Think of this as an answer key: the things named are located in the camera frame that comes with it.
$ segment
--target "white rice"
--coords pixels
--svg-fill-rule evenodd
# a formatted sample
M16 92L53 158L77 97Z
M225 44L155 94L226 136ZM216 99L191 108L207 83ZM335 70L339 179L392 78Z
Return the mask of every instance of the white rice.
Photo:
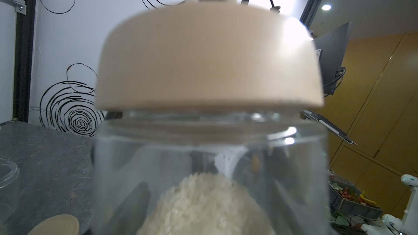
M266 213L237 182L195 174L166 191L137 235L275 235Z

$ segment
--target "yellow cabinet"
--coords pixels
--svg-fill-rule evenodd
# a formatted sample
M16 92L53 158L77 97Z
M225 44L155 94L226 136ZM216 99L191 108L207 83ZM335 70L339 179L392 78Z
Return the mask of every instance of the yellow cabinet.
M366 191L369 199L377 202L384 213L390 213L405 194L408 187L400 176L372 162L357 183L360 191Z
M406 209L408 205L409 198L411 197L411 190L408 189L402 198L398 201L394 209L390 212L391 215L402 219L403 218L403 211Z
M366 157L344 146L331 168L356 185L371 163Z
M347 132L402 35L394 34L349 41L342 64L347 69L344 81L334 95L325 98L325 106L315 111ZM341 143L341 139L330 133L329 160L332 159Z
M406 34L350 137L374 157L418 89L418 34Z
M403 173L418 172L417 134L418 92L415 92L384 141L376 159Z

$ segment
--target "ceiling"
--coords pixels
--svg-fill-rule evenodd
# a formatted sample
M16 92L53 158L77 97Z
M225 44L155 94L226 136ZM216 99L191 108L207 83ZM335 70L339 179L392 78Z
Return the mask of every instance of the ceiling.
M418 31L418 0L322 0L331 10L318 9L310 30L315 37L354 23L351 38Z

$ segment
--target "white robot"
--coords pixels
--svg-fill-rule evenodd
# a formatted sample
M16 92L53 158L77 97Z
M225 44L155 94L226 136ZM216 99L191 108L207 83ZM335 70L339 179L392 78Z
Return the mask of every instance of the white robot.
M362 226L368 235L418 235L418 178L412 175L402 175L400 180L410 186L412 192L403 219L385 214L382 216L382 221L386 227Z

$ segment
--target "ceiling light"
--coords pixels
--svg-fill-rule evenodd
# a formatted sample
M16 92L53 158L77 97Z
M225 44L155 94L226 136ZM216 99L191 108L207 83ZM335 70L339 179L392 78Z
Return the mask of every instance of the ceiling light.
M323 5L322 10L328 11L331 9L331 5Z

